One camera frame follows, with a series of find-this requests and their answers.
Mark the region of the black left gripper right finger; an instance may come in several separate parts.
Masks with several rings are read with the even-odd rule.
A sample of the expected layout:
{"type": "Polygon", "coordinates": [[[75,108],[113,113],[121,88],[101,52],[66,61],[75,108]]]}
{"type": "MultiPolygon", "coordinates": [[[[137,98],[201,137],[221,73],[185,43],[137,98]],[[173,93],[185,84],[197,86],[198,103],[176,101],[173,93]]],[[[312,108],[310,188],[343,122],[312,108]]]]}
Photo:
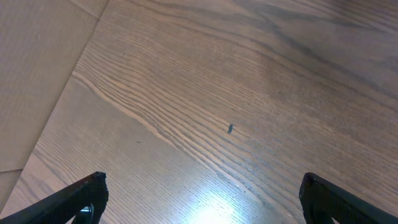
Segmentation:
{"type": "Polygon", "coordinates": [[[322,177],[307,172],[299,200],[307,223],[397,223],[397,217],[358,198],[322,177]]]}

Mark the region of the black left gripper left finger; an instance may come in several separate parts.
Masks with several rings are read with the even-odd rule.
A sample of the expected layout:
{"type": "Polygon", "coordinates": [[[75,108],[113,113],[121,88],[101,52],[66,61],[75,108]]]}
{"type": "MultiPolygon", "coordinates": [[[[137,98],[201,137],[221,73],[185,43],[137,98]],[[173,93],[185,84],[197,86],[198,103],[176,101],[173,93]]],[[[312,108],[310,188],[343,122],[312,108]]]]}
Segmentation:
{"type": "Polygon", "coordinates": [[[106,174],[94,172],[37,203],[1,219],[1,224],[98,224],[109,199],[106,174]]]}

